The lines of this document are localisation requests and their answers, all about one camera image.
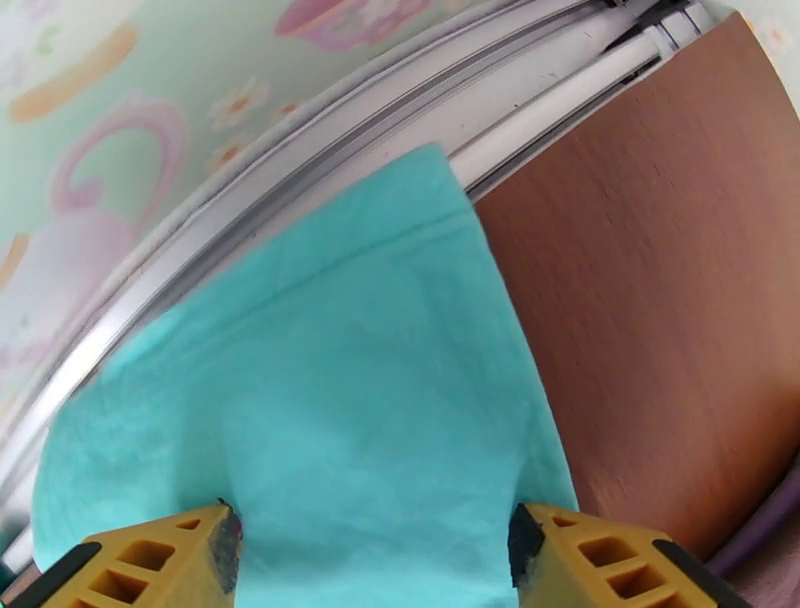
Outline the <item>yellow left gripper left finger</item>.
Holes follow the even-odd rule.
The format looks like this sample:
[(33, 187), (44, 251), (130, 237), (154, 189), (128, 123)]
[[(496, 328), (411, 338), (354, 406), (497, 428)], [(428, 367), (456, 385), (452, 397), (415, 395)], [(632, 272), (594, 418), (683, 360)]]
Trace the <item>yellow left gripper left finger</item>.
[(12, 607), (231, 607), (243, 527), (224, 500), (91, 535)]

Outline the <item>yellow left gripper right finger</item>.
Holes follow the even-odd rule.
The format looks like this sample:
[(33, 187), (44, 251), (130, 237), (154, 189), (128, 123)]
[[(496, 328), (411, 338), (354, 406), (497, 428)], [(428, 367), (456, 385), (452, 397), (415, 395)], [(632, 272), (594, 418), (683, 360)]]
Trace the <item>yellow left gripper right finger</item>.
[(746, 607), (669, 536), (533, 503), (510, 519), (509, 563), (522, 607)]

